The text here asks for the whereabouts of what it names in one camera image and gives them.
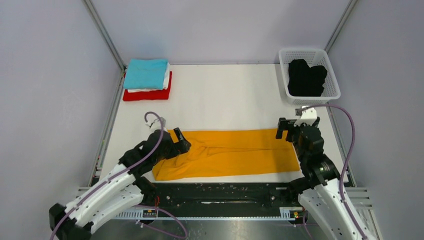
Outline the left controller board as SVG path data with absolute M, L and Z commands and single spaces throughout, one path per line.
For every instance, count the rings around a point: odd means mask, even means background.
M 143 219 L 156 219 L 158 217 L 158 211 L 154 208 L 143 208 L 142 218 Z

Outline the left aluminium corner post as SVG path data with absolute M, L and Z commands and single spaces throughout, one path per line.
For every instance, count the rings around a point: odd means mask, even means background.
M 120 56 L 115 44 L 113 43 L 113 40 L 104 25 L 101 16 L 99 15 L 94 3 L 92 0 L 82 0 L 82 3 L 85 5 L 88 14 L 93 20 L 94 25 L 96 26 L 97 30 L 100 33 L 100 36 L 102 37 L 104 43 L 106 44 L 109 52 L 111 53 L 114 61 L 116 62 L 117 66 L 121 71 L 124 71 L 126 69 L 126 64 L 124 63 L 122 57 Z

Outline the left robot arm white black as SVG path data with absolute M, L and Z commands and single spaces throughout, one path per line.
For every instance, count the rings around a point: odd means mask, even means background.
M 162 160 L 186 154 L 191 143 L 179 128 L 153 131 L 146 140 L 126 151 L 114 168 L 75 200 L 49 209 L 51 239 L 88 240 L 103 224 L 135 205 L 157 205 L 156 186 L 144 176 Z

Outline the folded white t shirt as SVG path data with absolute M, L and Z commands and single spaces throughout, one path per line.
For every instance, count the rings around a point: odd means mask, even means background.
M 163 79 L 163 87 L 161 90 L 167 90 L 169 88 L 170 85 L 170 64 L 168 63 L 166 66 L 166 71 L 164 74 L 164 79 Z M 160 89 L 152 89 L 152 88 L 142 88 L 142 89 L 128 89 L 129 93 L 138 93 L 138 92 L 152 92 L 152 91 L 159 91 Z

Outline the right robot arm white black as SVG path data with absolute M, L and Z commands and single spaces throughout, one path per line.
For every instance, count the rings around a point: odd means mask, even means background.
M 286 134 L 303 174 L 289 183 L 287 201 L 301 205 L 329 240 L 375 240 L 349 199 L 338 169 L 324 153 L 318 122 L 307 125 L 284 117 L 278 120 L 276 139 Z

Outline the controller board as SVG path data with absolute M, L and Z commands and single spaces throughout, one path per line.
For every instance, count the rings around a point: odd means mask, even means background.
M 143 208 L 142 218 L 143 219 L 156 219 L 158 217 L 158 211 L 154 208 Z
M 304 212 L 302 210 L 298 211 L 298 210 L 290 210 L 289 211 L 289 217 L 291 219 L 301 219 L 304 215 Z

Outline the folded cyan t shirt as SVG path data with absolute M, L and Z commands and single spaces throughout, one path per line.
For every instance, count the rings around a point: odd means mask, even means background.
M 169 61 L 158 59 L 131 59 L 124 78 L 123 88 L 162 90 Z

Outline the right controller board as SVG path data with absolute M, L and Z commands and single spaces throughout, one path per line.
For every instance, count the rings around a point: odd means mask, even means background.
M 298 210 L 290 210 L 289 211 L 289 217 L 291 219 L 301 219 L 304 215 L 304 212 L 302 210 L 298 211 Z

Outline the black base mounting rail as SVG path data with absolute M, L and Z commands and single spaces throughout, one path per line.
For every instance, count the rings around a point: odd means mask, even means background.
M 156 209 L 177 217 L 269 217 L 277 215 L 277 208 L 302 207 L 291 198 L 289 182 L 153 184 L 159 203 L 128 209 Z

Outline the yellow t shirt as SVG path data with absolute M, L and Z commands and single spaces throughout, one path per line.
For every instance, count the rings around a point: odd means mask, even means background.
M 277 130 L 184 131 L 191 143 L 187 153 L 157 163 L 156 181 L 297 172 L 291 143 L 276 138 Z

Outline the folded red t shirt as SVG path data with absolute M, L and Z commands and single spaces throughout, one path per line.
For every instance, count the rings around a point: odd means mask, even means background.
M 129 92 L 124 89 L 122 100 L 124 102 L 142 101 L 142 100 L 168 100 L 172 86 L 173 72 L 169 72 L 169 82 L 167 89 L 153 91 Z

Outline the aluminium corner post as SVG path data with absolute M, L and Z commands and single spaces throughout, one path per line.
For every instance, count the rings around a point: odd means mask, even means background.
M 336 24 L 336 27 L 334 28 L 325 48 L 324 51 L 326 53 L 329 53 L 334 46 L 336 40 L 338 39 L 338 36 L 342 32 L 346 22 L 348 21 L 351 13 L 354 11 L 355 6 L 357 5 L 358 0 L 349 0 L 345 10 L 343 11 L 338 23 Z
M 93 20 L 94 25 L 96 26 L 97 30 L 100 33 L 100 36 L 102 37 L 104 43 L 106 44 L 109 52 L 111 53 L 114 61 L 116 62 L 117 66 L 121 71 L 124 71 L 126 69 L 126 64 L 124 63 L 122 57 L 120 56 L 115 44 L 113 43 L 113 40 L 104 25 L 101 16 L 99 15 L 94 3 L 92 0 L 82 0 L 82 3 L 85 5 L 88 14 Z

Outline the black t shirt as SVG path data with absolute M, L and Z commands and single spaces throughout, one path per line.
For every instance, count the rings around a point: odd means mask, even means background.
M 288 91 L 295 97 L 320 97 L 327 74 L 322 65 L 309 67 L 304 59 L 294 59 L 288 64 Z

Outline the right aluminium corner post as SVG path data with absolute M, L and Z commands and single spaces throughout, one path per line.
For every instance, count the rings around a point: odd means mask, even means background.
M 351 13 L 354 11 L 355 6 L 357 5 L 358 0 L 349 0 L 345 10 L 343 11 L 338 23 L 336 24 L 336 27 L 334 28 L 325 48 L 324 51 L 326 53 L 329 53 L 334 46 L 336 40 L 338 39 L 338 36 L 342 32 L 346 22 L 348 21 Z

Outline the white plastic laundry basket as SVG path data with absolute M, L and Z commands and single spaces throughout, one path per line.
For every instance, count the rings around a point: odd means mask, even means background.
M 310 47 L 285 47 L 278 51 L 279 65 L 282 74 L 281 84 L 284 87 L 285 100 L 292 105 L 316 105 L 325 104 L 331 100 L 337 100 L 341 96 L 337 78 L 333 71 L 328 54 L 319 48 Z M 292 60 L 303 59 L 309 67 L 323 66 L 327 70 L 327 76 L 323 84 L 321 96 L 293 96 L 290 94 L 288 85 L 289 63 Z

